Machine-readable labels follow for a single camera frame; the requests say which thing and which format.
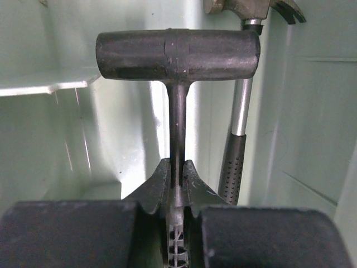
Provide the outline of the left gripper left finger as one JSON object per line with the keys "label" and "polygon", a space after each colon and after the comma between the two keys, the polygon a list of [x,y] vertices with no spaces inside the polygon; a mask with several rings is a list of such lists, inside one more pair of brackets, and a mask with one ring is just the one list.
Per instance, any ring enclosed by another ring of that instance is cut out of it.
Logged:
{"label": "left gripper left finger", "polygon": [[1,218],[2,267],[164,267],[170,163],[123,200],[19,202]]}

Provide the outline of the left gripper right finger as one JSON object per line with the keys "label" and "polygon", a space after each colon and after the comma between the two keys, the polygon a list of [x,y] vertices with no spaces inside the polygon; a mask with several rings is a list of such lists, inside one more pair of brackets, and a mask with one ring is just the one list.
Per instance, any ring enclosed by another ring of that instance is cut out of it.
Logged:
{"label": "left gripper right finger", "polygon": [[226,204],[184,164],[190,267],[352,267],[339,230],[307,208]]}

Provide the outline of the clear grey plastic toolbox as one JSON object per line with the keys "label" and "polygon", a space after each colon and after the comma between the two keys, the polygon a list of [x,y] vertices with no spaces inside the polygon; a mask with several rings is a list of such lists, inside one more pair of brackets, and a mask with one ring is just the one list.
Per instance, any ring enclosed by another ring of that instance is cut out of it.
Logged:
{"label": "clear grey plastic toolbox", "polygon": [[[356,2],[270,11],[253,80],[240,205],[306,207],[356,220]],[[168,156],[158,82],[108,81],[104,31],[237,30],[202,1],[1,2],[1,210],[19,200],[123,198]]]}

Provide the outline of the black rubber mallet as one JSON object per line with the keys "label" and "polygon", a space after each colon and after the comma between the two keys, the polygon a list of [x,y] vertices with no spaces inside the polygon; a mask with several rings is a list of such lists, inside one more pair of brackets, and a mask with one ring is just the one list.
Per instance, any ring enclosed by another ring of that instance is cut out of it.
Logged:
{"label": "black rubber mallet", "polygon": [[172,29],[100,33],[97,65],[106,79],[159,81],[167,90],[170,188],[167,196],[167,265],[188,264],[184,247],[186,97],[197,81],[251,78],[260,42],[253,31]]}

